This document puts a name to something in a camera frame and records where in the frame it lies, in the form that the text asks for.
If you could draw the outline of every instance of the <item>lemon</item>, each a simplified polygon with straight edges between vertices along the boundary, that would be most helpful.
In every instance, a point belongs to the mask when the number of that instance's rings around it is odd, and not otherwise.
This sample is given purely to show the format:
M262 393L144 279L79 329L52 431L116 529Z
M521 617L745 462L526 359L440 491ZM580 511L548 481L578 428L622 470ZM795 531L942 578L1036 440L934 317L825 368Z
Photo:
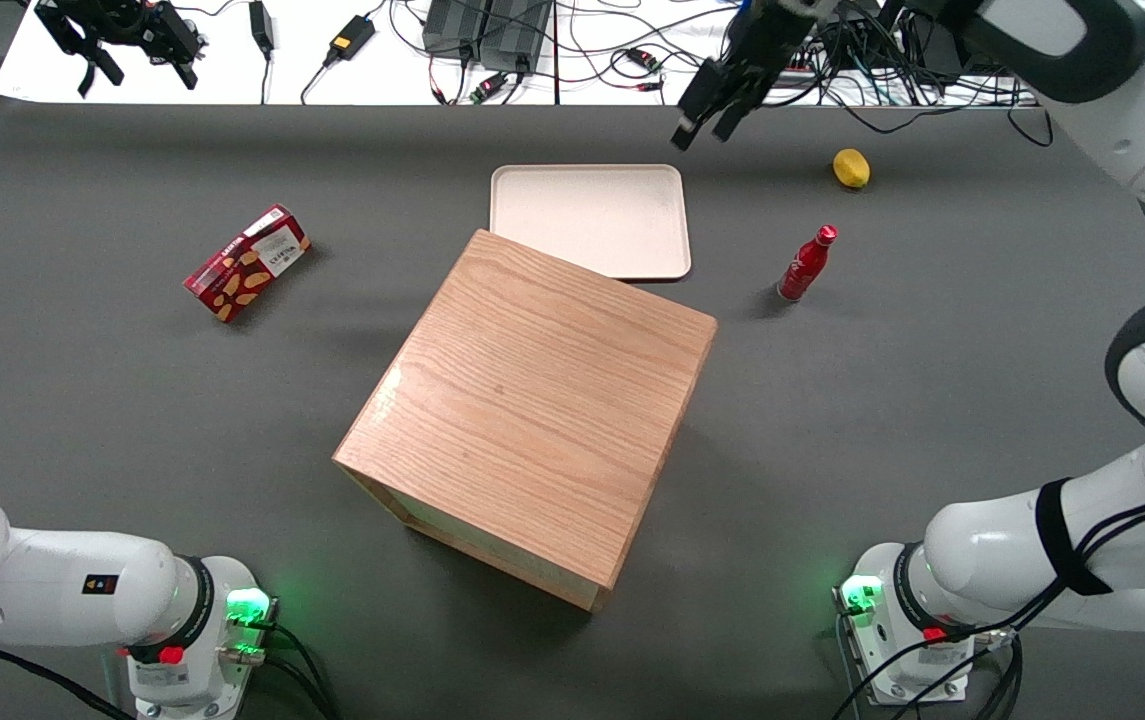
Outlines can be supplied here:
M864 187L870 182L870 164L860 151L845 147L834 156L834 176L846 187Z

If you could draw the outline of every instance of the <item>plastic tray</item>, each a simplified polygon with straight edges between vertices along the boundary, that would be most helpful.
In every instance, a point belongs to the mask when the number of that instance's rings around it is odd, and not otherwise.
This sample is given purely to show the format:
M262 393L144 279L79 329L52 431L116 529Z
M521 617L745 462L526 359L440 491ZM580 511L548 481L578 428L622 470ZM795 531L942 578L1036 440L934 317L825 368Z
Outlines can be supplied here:
M669 165L504 165L491 232L619 279L690 270L684 180Z

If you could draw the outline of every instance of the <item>wooden box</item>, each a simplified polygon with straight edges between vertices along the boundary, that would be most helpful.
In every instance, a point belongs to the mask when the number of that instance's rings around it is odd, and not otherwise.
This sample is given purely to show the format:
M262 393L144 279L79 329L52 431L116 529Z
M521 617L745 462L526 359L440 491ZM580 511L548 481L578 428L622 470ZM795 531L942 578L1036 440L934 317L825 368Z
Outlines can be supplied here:
M603 606L714 319L479 231L333 460L398 520Z

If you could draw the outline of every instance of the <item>bottle cap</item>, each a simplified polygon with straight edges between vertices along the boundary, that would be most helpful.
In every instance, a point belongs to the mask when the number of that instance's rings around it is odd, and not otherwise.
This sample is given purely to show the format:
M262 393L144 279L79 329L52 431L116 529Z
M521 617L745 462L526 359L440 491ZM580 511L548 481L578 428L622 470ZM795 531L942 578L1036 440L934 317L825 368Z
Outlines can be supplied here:
M829 243L832 243L836 238L838 238L838 228L834 226L822 226L816 231L818 245L829 246Z

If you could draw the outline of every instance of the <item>dark gray tabletop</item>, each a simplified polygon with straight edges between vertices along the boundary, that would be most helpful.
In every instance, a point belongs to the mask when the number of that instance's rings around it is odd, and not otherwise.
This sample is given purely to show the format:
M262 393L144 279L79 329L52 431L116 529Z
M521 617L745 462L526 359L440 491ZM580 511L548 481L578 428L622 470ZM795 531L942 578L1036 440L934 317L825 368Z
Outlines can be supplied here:
M826 719L846 693L829 587L861 551L1145 440L1101 373L1145 301L1145 223L997 111L887 137L774 111L687 155L673 120L0 100L0 505L246 561L352 719ZM834 183L842 147L868 190ZM680 168L694 266L649 290L720 323L592 618L409 532L329 460L488 223L490 173L539 161ZM317 251L223 327L180 283L273 201ZM823 223L831 264L782 312L768 288ZM95 651L25 655L105 687ZM0 717L90 715L0 665ZM246 717L311 711L261 673ZM1029 630L1016 717L1145 717L1145 634Z

